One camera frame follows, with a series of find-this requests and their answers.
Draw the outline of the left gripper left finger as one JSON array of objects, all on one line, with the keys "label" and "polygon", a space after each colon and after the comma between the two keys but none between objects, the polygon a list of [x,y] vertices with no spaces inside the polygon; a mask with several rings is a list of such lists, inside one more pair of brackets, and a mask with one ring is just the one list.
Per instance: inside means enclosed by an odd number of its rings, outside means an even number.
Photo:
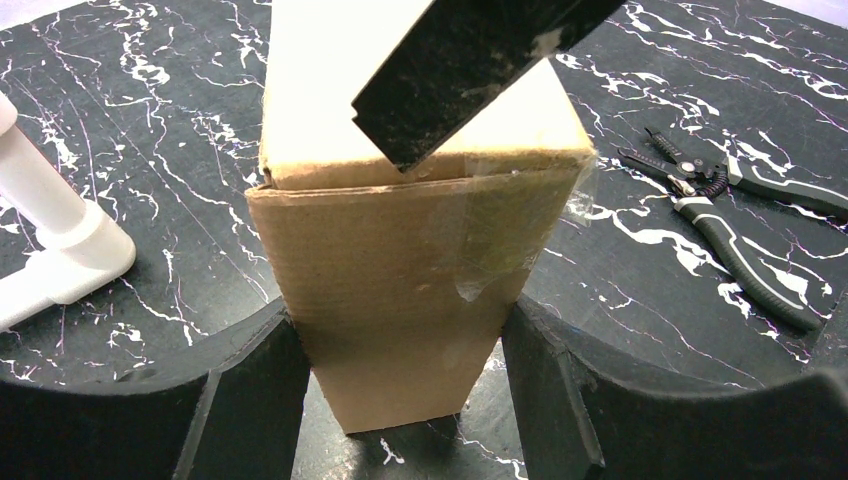
[{"label": "left gripper left finger", "polygon": [[5,479],[287,479],[310,365],[281,300],[112,381],[1,384]]}]

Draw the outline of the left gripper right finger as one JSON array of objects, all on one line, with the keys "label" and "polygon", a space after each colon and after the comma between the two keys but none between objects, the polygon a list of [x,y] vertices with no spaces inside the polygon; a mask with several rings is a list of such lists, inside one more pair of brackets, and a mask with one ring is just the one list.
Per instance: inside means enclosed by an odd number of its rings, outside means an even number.
[{"label": "left gripper right finger", "polygon": [[843,479],[847,372],[754,389],[638,359],[521,297],[502,334],[532,479]]}]

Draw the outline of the brown cardboard express box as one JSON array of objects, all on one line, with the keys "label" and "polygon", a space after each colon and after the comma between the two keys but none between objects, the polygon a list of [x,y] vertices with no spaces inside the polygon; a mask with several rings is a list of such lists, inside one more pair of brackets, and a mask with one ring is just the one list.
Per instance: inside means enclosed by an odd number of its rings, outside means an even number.
[{"label": "brown cardboard express box", "polygon": [[276,1],[246,193],[284,302],[347,434],[459,412],[596,152],[542,61],[398,171],[352,100],[421,1]]}]

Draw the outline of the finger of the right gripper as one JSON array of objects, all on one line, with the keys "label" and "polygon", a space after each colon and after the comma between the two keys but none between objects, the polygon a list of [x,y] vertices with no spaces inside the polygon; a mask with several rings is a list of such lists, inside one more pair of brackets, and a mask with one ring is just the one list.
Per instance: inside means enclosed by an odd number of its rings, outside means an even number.
[{"label": "finger of the right gripper", "polygon": [[353,122],[406,172],[542,59],[573,48],[623,4],[433,1],[354,98]]}]

